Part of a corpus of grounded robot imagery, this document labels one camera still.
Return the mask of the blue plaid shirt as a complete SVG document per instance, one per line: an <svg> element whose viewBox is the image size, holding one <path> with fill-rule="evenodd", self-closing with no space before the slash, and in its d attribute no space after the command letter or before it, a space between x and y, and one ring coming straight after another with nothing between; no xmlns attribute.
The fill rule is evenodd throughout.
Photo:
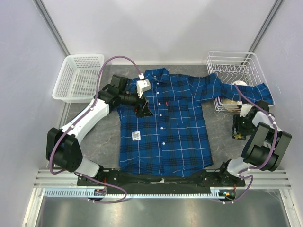
<svg viewBox="0 0 303 227"><path fill-rule="evenodd" d="M201 104L217 97L233 101L242 92L252 102L273 104L265 84L253 87L222 83L216 74L205 77L147 70L151 89L144 92L152 116L138 118L128 105L116 108L120 119L119 166L139 175L187 177L213 164Z"/></svg>

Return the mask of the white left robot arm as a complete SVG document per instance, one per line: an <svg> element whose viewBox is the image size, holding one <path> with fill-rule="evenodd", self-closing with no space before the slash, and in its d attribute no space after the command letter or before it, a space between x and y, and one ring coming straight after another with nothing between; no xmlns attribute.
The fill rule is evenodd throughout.
<svg viewBox="0 0 303 227"><path fill-rule="evenodd" d="M139 78L131 91L129 78L113 75L110 84L105 85L74 119L60 129L51 128L46 145L46 159L50 166L57 165L64 171L87 175L93 186L101 185L104 181L102 166L84 158L80 144L102 118L120 105L131 106L138 118L153 115L148 108L149 101L143 95L151 89L151 84L142 74Z"/></svg>

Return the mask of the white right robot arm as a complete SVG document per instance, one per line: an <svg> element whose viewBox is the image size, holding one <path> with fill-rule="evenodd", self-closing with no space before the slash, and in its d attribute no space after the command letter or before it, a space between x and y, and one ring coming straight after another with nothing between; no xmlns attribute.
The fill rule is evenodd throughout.
<svg viewBox="0 0 303 227"><path fill-rule="evenodd" d="M249 140L241 156L222 163L217 181L228 186L240 175L251 169L275 171L292 139L292 135L274 124L275 117L269 112L269 103L257 101L255 105L243 104L239 114L233 116L232 137Z"/></svg>

